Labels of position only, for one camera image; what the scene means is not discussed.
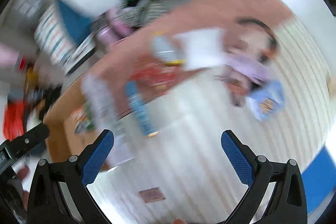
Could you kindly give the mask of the orange cartoon snack packet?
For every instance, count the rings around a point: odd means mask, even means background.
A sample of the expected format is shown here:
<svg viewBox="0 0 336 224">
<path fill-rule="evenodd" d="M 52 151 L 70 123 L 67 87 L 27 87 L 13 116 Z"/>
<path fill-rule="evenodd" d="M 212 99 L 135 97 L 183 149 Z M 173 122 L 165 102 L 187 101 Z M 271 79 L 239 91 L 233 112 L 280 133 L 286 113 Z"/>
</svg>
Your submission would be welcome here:
<svg viewBox="0 0 336 224">
<path fill-rule="evenodd" d="M 83 105 L 71 113 L 75 125 L 75 134 L 89 132 L 92 129 L 92 120 L 87 108 Z"/>
</svg>

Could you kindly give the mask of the light blue tissue packet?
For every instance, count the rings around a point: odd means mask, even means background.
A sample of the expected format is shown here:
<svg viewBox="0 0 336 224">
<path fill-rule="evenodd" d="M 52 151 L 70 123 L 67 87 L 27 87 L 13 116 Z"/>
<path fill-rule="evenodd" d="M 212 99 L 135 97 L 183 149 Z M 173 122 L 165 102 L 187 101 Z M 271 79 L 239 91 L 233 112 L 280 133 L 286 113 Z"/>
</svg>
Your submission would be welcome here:
<svg viewBox="0 0 336 224">
<path fill-rule="evenodd" d="M 280 81 L 272 80 L 248 94 L 246 104 L 258 121 L 268 119 L 285 105 L 285 94 Z"/>
</svg>

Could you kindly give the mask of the blue long snack packet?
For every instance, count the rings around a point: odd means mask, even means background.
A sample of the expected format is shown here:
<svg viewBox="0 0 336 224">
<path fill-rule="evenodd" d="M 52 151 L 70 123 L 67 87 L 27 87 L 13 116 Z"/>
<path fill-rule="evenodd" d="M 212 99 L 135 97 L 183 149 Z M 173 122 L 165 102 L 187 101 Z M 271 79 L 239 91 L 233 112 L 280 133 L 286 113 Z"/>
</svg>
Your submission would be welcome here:
<svg viewBox="0 0 336 224">
<path fill-rule="evenodd" d="M 151 123 L 149 114 L 147 113 L 147 109 L 135 81 L 129 81 L 126 83 L 125 93 L 129 102 L 129 107 L 135 115 L 143 135 L 149 138 L 157 135 L 158 132 Z"/>
</svg>

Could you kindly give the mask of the purple fleece towel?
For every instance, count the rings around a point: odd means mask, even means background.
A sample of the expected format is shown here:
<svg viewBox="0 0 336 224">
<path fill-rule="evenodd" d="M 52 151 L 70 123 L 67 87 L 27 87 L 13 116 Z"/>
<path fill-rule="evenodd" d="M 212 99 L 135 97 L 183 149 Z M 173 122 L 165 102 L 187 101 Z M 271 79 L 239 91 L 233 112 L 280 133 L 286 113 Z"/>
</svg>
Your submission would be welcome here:
<svg viewBox="0 0 336 224">
<path fill-rule="evenodd" d="M 246 55 L 232 53 L 226 56 L 226 65 L 234 71 L 249 78 L 253 83 L 261 85 L 269 81 L 268 68 L 257 60 Z"/>
</svg>

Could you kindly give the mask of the red snack packet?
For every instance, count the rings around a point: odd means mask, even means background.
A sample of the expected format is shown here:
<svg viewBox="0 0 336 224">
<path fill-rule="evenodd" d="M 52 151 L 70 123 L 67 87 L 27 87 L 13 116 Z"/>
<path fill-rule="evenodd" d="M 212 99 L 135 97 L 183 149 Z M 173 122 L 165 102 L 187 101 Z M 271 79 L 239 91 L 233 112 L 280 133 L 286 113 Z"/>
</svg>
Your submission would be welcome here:
<svg viewBox="0 0 336 224">
<path fill-rule="evenodd" d="M 181 67 L 179 60 L 165 63 L 152 56 L 143 56 L 137 61 L 131 79 L 165 92 L 177 83 Z"/>
</svg>

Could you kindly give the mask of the white soft packet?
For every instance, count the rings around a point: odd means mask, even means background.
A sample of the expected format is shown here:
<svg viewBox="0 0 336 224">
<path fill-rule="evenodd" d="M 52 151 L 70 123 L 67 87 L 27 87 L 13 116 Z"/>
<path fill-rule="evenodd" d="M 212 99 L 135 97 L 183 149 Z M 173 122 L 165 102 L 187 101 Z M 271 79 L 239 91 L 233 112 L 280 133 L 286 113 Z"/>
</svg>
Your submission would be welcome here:
<svg viewBox="0 0 336 224">
<path fill-rule="evenodd" d="M 183 50 L 185 71 L 220 67 L 226 63 L 224 35 L 226 30 L 218 27 L 201 28 L 174 36 Z"/>
</svg>

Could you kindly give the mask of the yellow silver scrubbing sponge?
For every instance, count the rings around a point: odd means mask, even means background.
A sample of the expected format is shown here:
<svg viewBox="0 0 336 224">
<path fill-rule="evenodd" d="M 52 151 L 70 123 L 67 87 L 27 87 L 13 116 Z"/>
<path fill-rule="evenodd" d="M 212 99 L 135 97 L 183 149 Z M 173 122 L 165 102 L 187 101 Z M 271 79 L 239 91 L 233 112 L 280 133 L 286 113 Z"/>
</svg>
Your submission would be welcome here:
<svg viewBox="0 0 336 224">
<path fill-rule="evenodd" d="M 153 55 L 167 66 L 182 65 L 182 52 L 165 35 L 156 35 L 151 40 Z"/>
</svg>

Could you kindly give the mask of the red plastic bag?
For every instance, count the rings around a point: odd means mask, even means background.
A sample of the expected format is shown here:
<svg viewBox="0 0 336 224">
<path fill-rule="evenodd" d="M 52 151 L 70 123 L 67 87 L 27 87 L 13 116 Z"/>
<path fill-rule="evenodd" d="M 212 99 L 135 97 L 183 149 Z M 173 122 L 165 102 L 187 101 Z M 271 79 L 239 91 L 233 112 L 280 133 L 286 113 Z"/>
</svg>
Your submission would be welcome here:
<svg viewBox="0 0 336 224">
<path fill-rule="evenodd" d="M 25 103 L 15 101 L 7 104 L 3 118 L 3 135 L 10 141 L 24 134 L 23 114 Z"/>
</svg>

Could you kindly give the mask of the open cardboard box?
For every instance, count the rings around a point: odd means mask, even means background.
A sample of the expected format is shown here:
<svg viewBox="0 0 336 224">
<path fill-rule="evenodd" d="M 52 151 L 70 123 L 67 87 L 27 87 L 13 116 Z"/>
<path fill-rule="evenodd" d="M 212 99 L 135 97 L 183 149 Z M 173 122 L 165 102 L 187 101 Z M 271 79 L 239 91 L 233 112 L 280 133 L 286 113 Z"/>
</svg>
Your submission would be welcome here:
<svg viewBox="0 0 336 224">
<path fill-rule="evenodd" d="M 59 97 L 43 123 L 50 130 L 47 147 L 53 162 L 79 155 L 104 129 L 112 131 L 114 145 L 102 169 L 134 159 L 108 84 L 90 73 L 79 77 Z"/>
</svg>

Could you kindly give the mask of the brown label tag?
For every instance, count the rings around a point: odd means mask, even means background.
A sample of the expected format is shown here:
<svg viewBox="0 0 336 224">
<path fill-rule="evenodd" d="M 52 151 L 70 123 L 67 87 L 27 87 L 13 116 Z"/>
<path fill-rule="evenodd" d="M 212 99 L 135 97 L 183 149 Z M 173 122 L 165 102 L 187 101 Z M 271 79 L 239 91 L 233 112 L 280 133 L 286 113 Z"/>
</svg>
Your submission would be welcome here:
<svg viewBox="0 0 336 224">
<path fill-rule="evenodd" d="M 138 194 L 144 203 L 158 202 L 166 199 L 159 187 L 142 190 Z"/>
</svg>

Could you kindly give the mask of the plaid pillow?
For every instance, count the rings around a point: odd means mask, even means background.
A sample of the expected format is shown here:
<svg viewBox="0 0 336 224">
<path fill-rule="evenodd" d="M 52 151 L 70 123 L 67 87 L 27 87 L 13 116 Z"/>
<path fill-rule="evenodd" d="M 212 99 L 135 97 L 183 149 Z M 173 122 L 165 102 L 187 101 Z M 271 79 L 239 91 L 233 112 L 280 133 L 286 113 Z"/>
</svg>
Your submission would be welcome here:
<svg viewBox="0 0 336 224">
<path fill-rule="evenodd" d="M 55 0 L 40 17 L 34 39 L 52 64 L 68 71 L 95 49 L 91 26 L 90 17 Z"/>
</svg>

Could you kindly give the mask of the pink suitcase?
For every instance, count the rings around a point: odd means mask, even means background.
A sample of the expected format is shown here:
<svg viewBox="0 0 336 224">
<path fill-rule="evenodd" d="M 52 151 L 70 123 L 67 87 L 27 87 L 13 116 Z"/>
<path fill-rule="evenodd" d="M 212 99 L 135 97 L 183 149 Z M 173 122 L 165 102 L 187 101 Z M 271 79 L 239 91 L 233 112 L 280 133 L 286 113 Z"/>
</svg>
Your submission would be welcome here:
<svg viewBox="0 0 336 224">
<path fill-rule="evenodd" d="M 109 9 L 101 14 L 92 26 L 96 44 L 104 48 L 104 51 L 108 51 L 111 46 L 135 32 L 134 28 L 120 22 L 116 17 L 117 9 Z"/>
</svg>

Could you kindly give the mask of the black white patterned bag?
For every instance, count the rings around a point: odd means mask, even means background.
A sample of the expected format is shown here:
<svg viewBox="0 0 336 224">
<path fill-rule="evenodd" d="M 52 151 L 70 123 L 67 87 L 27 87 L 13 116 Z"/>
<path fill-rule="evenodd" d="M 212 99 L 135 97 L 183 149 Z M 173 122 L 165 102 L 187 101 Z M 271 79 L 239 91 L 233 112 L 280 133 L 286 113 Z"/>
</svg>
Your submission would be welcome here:
<svg viewBox="0 0 336 224">
<path fill-rule="evenodd" d="M 140 28 L 167 15 L 161 0 L 120 0 L 114 19 L 131 28 Z"/>
</svg>

